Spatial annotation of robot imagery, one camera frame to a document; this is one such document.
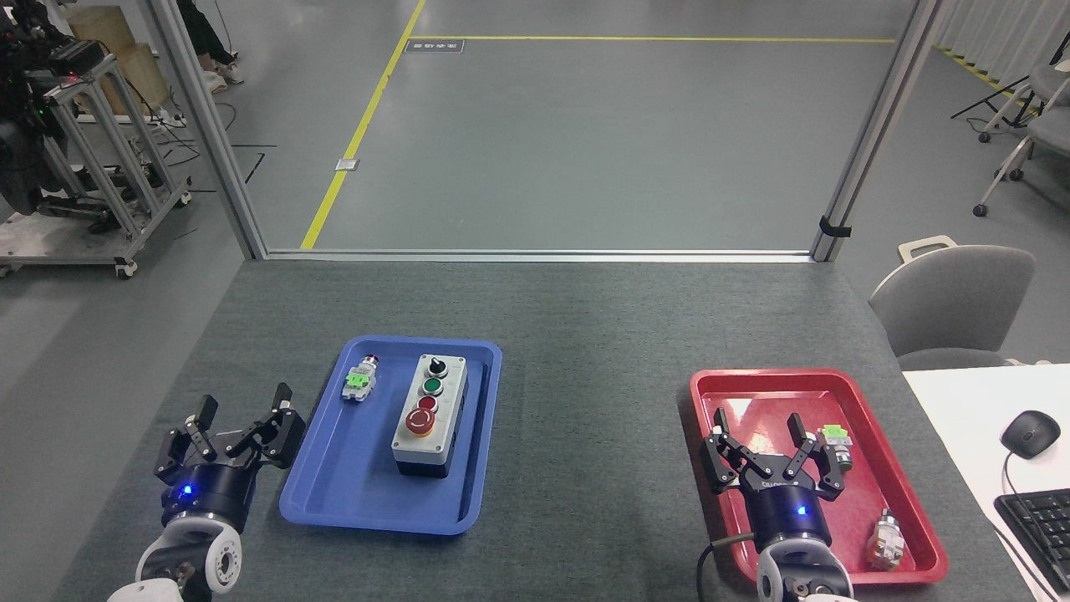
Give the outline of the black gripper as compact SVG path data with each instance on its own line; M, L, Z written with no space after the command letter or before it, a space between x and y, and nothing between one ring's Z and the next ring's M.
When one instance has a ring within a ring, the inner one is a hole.
M785 477L781 473L773 473L770 477L760 475L756 454L731 436L723 408L715 411L712 428L703 436L701 452L708 485L715 495L739 488L756 552L788 538L816 538L827 545L834 543L817 497L834 501L845 489L836 452L806 431L799 414L788 417L788 434L797 450L788 461ZM817 481L802 472L806 460L817 465Z
M175 518L211 514L243 532L251 511L257 468L292 466L299 456L306 422L291 404L292 390L280 382L272 406L263 418L236 432L236 438L224 443L224 464L214 464L217 449L209 430L217 415L218 401L211 393L180 428L164 435L155 463L155 476L168 485L160 494L160 525ZM210 464L185 466L188 450L195 447L195 460Z

